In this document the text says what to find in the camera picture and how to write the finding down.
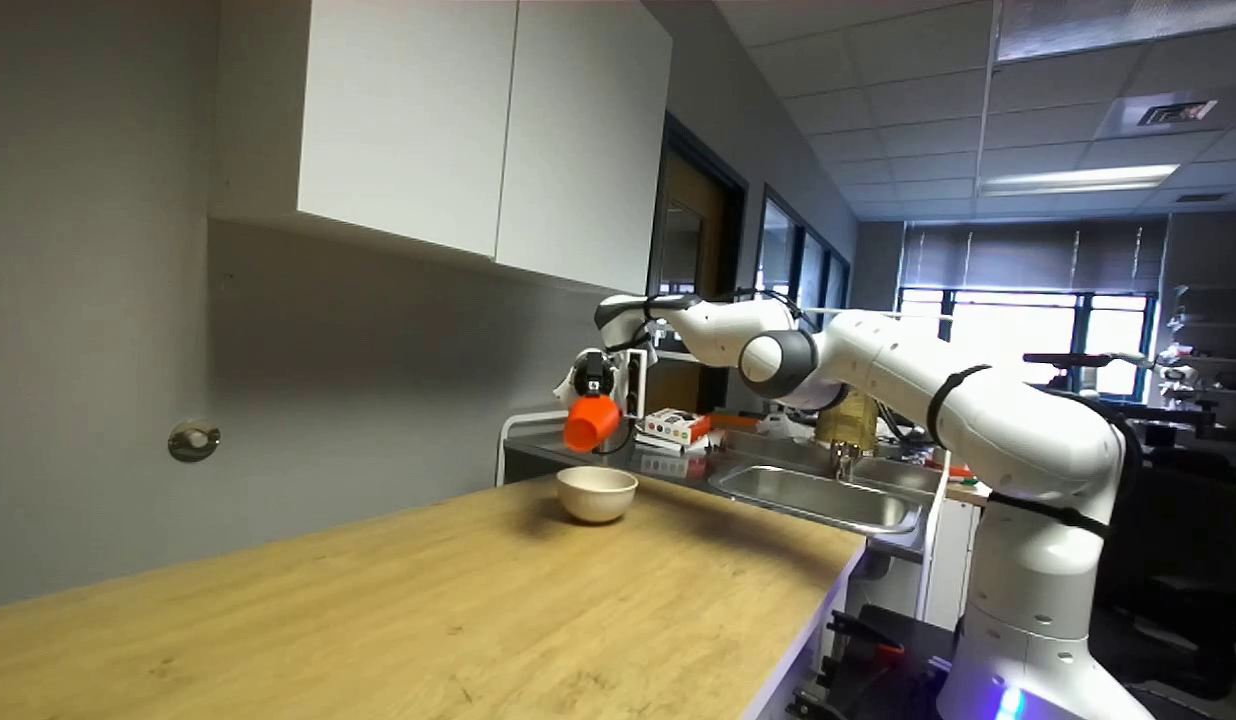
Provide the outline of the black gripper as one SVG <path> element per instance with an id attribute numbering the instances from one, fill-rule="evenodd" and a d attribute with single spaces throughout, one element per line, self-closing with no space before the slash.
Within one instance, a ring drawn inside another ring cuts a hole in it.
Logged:
<path id="1" fill-rule="evenodd" d="M 605 349 L 582 349 L 565 380 L 550 386 L 561 403 L 570 403 L 581 394 L 607 394 L 614 386 L 614 360 Z"/>

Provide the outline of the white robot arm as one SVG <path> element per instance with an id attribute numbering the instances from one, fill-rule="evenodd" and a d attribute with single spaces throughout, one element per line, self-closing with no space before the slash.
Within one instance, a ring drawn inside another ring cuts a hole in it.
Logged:
<path id="1" fill-rule="evenodd" d="M 918 424 L 991 487 L 940 720 L 1153 720 L 1093 657 L 1093 599 L 1127 437 L 1095 409 L 1038 392 L 889 310 L 836 308 L 807 331 L 781 298 L 605 295 L 595 343 L 554 385 L 565 442 L 595 450 L 625 421 L 626 357 L 664 324 L 703 369 L 805 403 L 850 386 Z"/>

